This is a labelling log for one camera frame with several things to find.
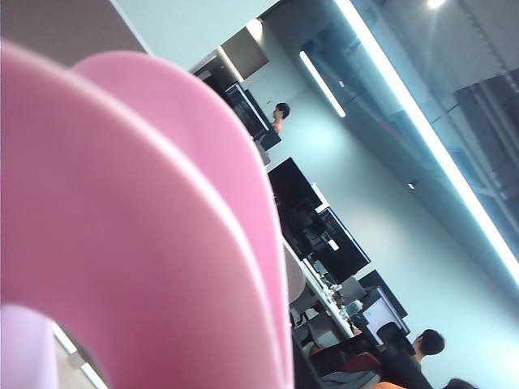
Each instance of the light blue wall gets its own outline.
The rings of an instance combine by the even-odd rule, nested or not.
[[[242,85],[251,91],[259,106],[270,117],[277,103],[292,99],[307,85],[267,24],[263,24],[263,33],[258,43],[269,62],[250,75]]]
[[[275,0],[110,0],[148,52],[191,69]]]
[[[519,382],[519,313],[405,186],[348,130],[324,98],[305,90],[289,101],[272,166],[292,156],[409,312],[410,339],[426,328],[447,348],[423,361],[433,387],[460,377],[482,389]]]

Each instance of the fluorescent light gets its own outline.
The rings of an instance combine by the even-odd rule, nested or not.
[[[335,241],[333,239],[330,239],[328,241],[328,244],[330,245],[330,247],[333,248],[333,251],[339,250],[339,246],[337,245],[337,243],[335,243]]]
[[[439,6],[443,5],[445,0],[427,0],[427,6],[429,8],[438,8]]]
[[[61,346],[63,346],[67,353],[73,354],[76,351],[78,351],[78,349],[74,346],[70,338],[60,328],[60,326],[56,324],[56,322],[52,322],[52,332],[54,333],[54,336],[56,336],[56,339],[61,344]]]
[[[253,19],[247,23],[246,27],[256,41],[261,40],[261,36],[263,35],[263,24],[261,23],[261,20]]]
[[[333,95],[332,91],[330,91],[330,88],[328,88],[328,85],[326,85],[326,83],[324,82],[323,78],[321,77],[321,75],[319,74],[317,69],[315,68],[314,64],[311,63],[311,60],[307,56],[307,54],[304,51],[301,51],[299,53],[299,57],[301,57],[302,63],[304,63],[305,66],[307,67],[307,69],[310,71],[310,74],[312,75],[314,80],[317,82],[317,84],[321,88],[321,91],[323,91],[324,95],[328,98],[328,100],[332,104],[333,108],[337,111],[339,116],[341,118],[346,116],[346,112],[344,112],[341,105],[339,105],[339,102]]]
[[[441,143],[440,138],[438,138],[438,135],[432,129],[431,124],[426,119],[422,110],[418,107],[418,104],[411,96],[411,93],[405,87],[397,71],[371,34],[368,26],[364,23],[364,20],[362,20],[361,15],[357,12],[357,9],[350,0],[335,0],[335,3],[338,5],[351,28],[357,34],[358,39],[364,45],[364,48],[369,53],[386,83],[388,83],[393,94],[402,107],[404,107],[411,121],[417,128],[418,133],[422,136],[425,144],[431,150],[442,170],[447,175],[449,181],[453,184],[457,193],[463,199],[470,213],[472,213],[472,216],[479,223],[479,226],[487,236],[488,241],[492,244],[494,250],[497,252],[506,268],[510,271],[510,274],[516,281],[517,286],[519,286],[519,262],[461,174],[459,168],[448,154],[448,151]]]
[[[90,380],[94,387],[96,387],[97,389],[108,389],[101,377],[99,377],[99,375],[90,366],[89,363],[85,363],[84,365],[82,365],[81,370],[83,371],[84,375],[87,376],[87,378]]]
[[[238,69],[236,69],[236,66],[235,66],[235,65],[233,64],[233,62],[230,60],[229,56],[227,55],[227,53],[225,52],[225,50],[223,49],[223,47],[218,46],[218,47],[217,47],[217,53],[220,54],[221,59],[223,60],[224,64],[226,64],[227,67],[229,67],[229,70],[233,72],[233,75],[234,75],[234,77],[236,78],[236,80],[237,80],[239,83],[242,83],[242,82],[243,82],[243,77],[242,77],[242,75],[240,75],[240,72],[238,71]]]

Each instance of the white desk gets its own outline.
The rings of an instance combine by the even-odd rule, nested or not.
[[[285,239],[283,240],[283,244],[285,245],[286,251],[291,253],[294,257],[294,261],[296,261],[296,263],[299,265],[303,275],[307,279],[308,286],[310,286],[311,290],[315,293],[317,298],[319,298],[319,301],[321,301],[324,307],[326,307],[326,311],[329,312],[333,321],[347,338],[353,338],[354,333],[351,331],[348,322],[342,318],[339,307],[332,299],[331,291],[328,289],[328,286],[321,281],[319,275],[315,272],[312,265],[310,265],[306,259],[303,261],[298,259],[298,256],[294,253]]]

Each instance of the pink curved surface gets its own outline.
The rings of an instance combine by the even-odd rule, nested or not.
[[[58,389],[56,349],[50,319],[11,304],[2,305],[1,312],[0,387]]]
[[[263,278],[211,183],[107,93],[2,44],[2,302],[73,332],[113,388],[287,387]]]
[[[234,112],[197,78],[141,53],[98,54],[74,66],[74,71],[145,117],[217,188],[251,243],[279,343],[290,344],[285,261],[272,190],[257,149]],[[290,383],[291,352],[288,347],[281,352],[286,382]]]

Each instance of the black hair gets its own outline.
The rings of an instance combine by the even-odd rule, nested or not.
[[[286,103],[278,103],[276,105],[276,109],[279,109],[281,112],[283,112],[284,119],[290,115],[290,107]]]
[[[421,335],[420,351],[423,355],[436,355],[445,348],[445,339],[435,330],[425,330]]]
[[[444,389],[477,389],[474,385],[459,378],[451,379]]]

